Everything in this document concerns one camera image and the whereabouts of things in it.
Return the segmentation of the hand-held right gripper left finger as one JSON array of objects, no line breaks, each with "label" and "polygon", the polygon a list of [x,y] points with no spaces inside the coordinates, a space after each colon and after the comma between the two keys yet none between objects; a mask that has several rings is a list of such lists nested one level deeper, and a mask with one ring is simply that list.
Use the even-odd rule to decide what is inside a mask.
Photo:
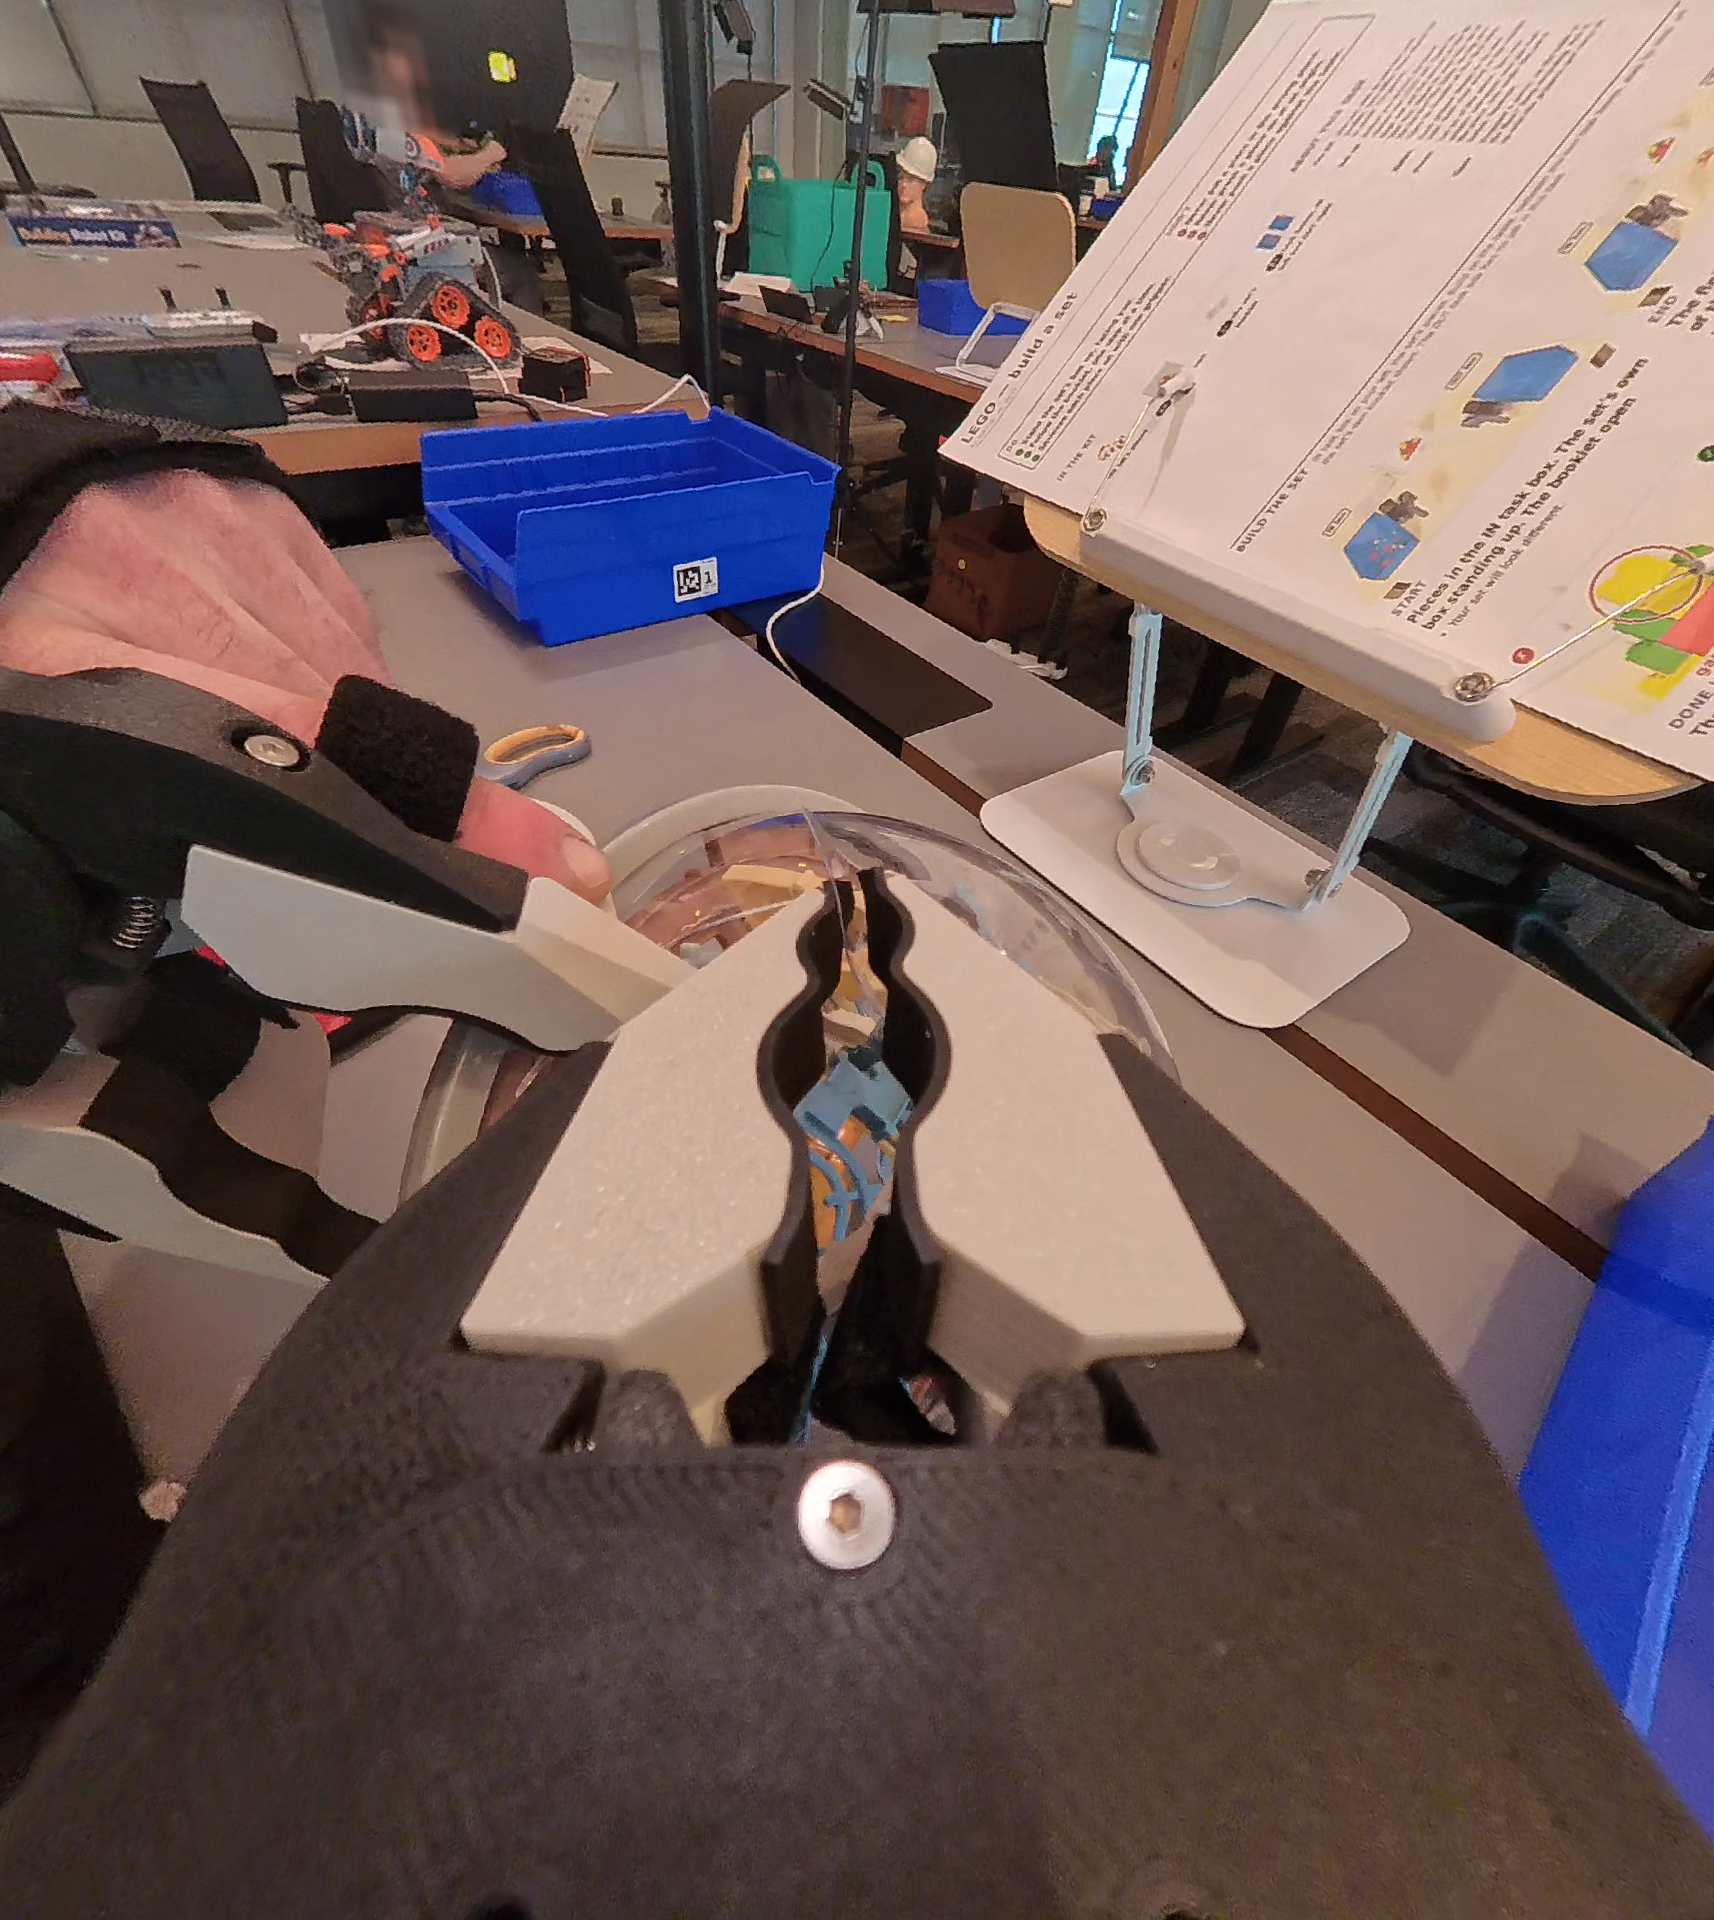
[{"label": "hand-held right gripper left finger", "polygon": [[818,1085],[832,950],[836,890],[804,890],[615,1031],[460,1318],[471,1349],[645,1369],[685,1410],[726,1410],[777,1357],[782,1230],[800,1230],[789,1324],[810,1324],[810,1149],[795,1095],[764,1069],[777,1025],[804,1015],[804,1087]]}]

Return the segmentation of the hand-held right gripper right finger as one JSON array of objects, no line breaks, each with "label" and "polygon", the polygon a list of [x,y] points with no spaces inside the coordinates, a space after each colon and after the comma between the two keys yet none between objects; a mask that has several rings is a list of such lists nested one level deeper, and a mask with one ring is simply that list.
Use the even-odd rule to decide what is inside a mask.
[{"label": "hand-held right gripper right finger", "polygon": [[985,1402],[1121,1357],[1243,1338],[1104,1034],[907,879],[892,1012],[934,1031],[897,1155],[897,1217],[935,1253],[924,1347]]}]

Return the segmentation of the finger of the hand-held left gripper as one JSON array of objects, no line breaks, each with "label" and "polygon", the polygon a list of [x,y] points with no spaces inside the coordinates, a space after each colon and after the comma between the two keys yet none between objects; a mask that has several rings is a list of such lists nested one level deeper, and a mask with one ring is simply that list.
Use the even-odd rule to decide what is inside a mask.
[{"label": "finger of the hand-held left gripper", "polygon": [[0,1095],[0,1184],[148,1253],[322,1285],[348,1263],[316,1184],[325,1080],[325,1038],[256,1038],[209,1098],[139,1053],[62,1053]]},{"label": "finger of the hand-held left gripper", "polygon": [[538,1053],[611,1038],[692,969],[534,879],[506,932],[446,924],[225,852],[187,852],[183,924],[256,994],[334,1015],[430,1012]]}]

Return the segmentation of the clear maze ball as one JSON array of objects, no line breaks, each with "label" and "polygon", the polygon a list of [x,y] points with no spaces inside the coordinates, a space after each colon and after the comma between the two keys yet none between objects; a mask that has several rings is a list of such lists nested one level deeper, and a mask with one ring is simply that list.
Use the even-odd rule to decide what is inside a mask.
[{"label": "clear maze ball", "polygon": [[[800,784],[730,784],[672,804],[607,845],[611,915],[701,969],[822,883],[887,867],[934,898],[990,950],[1128,1038],[1159,1069],[1171,1048],[1096,929],[1009,855],[887,812],[822,804]],[[916,1098],[881,1061],[887,986],[865,954],[865,899],[846,921],[839,981],[822,1000],[826,1068],[795,1116],[810,1139],[818,1247],[848,1240],[892,1188]]]}]

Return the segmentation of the person's left hand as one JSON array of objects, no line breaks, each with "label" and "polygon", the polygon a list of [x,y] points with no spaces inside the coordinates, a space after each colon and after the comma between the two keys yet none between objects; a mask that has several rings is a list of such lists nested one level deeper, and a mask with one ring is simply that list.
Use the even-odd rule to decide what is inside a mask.
[{"label": "person's left hand", "polygon": [[602,852],[510,784],[477,729],[391,683],[372,612],[284,490],[187,468],[77,490],[0,591],[0,665],[131,665],[289,729],[402,829],[602,905]]}]

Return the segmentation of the blue labelled storage bin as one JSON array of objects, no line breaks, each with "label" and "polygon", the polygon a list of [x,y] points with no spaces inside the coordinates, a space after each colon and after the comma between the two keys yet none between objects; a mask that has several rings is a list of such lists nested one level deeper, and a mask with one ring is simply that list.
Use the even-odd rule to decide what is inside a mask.
[{"label": "blue labelled storage bin", "polygon": [[822,582],[839,468],[726,411],[421,437],[421,513],[541,650]]}]

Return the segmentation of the brown cardboard box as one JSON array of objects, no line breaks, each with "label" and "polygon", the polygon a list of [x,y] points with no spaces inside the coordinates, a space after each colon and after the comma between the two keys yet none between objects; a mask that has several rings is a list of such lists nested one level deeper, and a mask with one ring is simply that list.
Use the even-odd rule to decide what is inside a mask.
[{"label": "brown cardboard box", "polygon": [[966,641],[1009,645],[1048,623],[1063,588],[1066,567],[1032,542],[1025,507],[1001,503],[943,520],[924,612]]}]

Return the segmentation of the toy robot orange wheels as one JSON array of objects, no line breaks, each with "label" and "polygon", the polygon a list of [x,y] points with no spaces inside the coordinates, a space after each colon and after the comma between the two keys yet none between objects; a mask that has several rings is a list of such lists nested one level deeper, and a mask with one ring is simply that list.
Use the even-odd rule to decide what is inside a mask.
[{"label": "toy robot orange wheels", "polygon": [[502,380],[519,366],[525,337],[493,293],[477,230],[359,210],[316,226],[314,243],[346,286],[346,339],[359,348],[402,366],[487,366]]}]

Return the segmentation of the black office chair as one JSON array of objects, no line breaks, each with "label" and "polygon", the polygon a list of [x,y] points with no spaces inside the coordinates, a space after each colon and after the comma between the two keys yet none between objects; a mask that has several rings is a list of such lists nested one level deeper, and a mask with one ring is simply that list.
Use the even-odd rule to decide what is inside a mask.
[{"label": "black office chair", "polygon": [[510,170],[534,184],[545,239],[564,272],[571,325],[615,356],[637,356],[629,277],[621,272],[580,146],[564,130],[510,120]]},{"label": "black office chair", "polygon": [[183,166],[192,201],[261,205],[261,184],[206,81],[141,77],[141,93]]},{"label": "black office chair", "polygon": [[395,210],[395,184],[362,162],[346,109],[325,96],[295,96],[295,134],[307,180],[307,201],[322,226],[354,226],[362,210]]}]

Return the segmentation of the black vertical pole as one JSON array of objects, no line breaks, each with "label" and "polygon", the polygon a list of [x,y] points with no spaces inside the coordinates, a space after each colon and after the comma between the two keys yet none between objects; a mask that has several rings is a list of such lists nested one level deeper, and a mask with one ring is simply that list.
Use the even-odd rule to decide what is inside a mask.
[{"label": "black vertical pole", "polygon": [[672,162],[672,243],[680,297],[680,366],[720,399],[718,345],[718,230],[710,230],[710,140],[709,140],[709,48],[701,0],[656,0],[663,120]]}]

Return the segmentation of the green storage bin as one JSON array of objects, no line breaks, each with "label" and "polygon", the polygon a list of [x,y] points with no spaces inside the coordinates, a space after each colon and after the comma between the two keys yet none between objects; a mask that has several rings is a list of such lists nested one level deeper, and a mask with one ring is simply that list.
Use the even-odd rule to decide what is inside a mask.
[{"label": "green storage bin", "polygon": [[749,277],[789,282],[800,293],[836,286],[856,258],[856,205],[865,205],[865,286],[892,286],[897,187],[887,158],[856,180],[787,180],[772,158],[749,158]]}]

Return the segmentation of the printed instruction sheet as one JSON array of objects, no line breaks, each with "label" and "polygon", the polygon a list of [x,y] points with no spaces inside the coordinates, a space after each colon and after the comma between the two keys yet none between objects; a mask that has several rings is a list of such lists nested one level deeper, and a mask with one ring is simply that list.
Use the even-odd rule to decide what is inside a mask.
[{"label": "printed instruction sheet", "polygon": [[949,451],[1432,736],[1714,784],[1714,0],[1271,7]]}]

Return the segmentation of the yellow-handled scissors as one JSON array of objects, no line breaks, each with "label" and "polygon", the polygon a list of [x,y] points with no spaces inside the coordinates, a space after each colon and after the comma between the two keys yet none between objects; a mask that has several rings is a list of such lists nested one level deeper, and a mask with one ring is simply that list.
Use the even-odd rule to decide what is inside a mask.
[{"label": "yellow-handled scissors", "polygon": [[594,739],[585,728],[519,728],[510,736],[495,736],[477,752],[477,781],[530,790],[545,774],[580,768],[594,752]]}]

